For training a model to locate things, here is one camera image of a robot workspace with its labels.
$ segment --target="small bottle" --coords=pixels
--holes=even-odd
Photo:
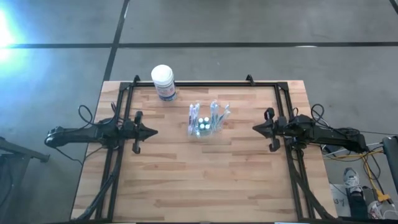
[[[167,65],[158,65],[150,73],[159,98],[164,101],[176,99],[174,75]]]

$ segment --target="clear plastic packaging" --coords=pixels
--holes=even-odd
[[[222,108],[216,100],[213,100],[210,104],[210,116],[200,116],[199,102],[191,104],[189,107],[188,135],[201,138],[221,131],[229,114],[231,114],[229,104]]]

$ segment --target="label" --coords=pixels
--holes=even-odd
[[[164,101],[172,101],[177,97],[177,94],[175,92],[175,85],[174,85],[174,80],[170,85],[168,86],[157,86],[155,84],[157,94],[159,95],[159,98]]]

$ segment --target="white container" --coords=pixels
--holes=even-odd
[[[152,70],[150,75],[161,100],[172,101],[177,97],[173,70],[169,66],[158,65]]]

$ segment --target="person's foot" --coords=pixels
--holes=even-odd
[[[359,175],[353,168],[346,168],[343,177],[344,184],[350,194],[354,192],[362,193],[363,189],[359,184]]]

